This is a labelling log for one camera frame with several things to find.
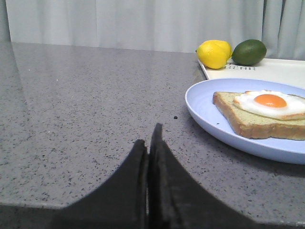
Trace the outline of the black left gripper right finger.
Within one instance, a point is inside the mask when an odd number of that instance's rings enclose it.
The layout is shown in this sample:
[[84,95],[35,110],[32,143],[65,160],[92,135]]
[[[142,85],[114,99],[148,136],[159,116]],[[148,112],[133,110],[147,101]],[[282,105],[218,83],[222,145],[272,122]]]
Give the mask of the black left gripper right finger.
[[162,139],[157,123],[148,168],[149,226],[152,229],[257,229],[253,220],[202,188]]

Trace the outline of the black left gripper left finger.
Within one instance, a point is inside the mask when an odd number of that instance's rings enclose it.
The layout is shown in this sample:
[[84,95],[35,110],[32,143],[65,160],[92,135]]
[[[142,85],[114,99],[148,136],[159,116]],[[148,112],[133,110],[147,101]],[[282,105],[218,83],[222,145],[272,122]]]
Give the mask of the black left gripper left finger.
[[148,153],[137,140],[121,166],[100,187],[57,213],[53,229],[145,229]]

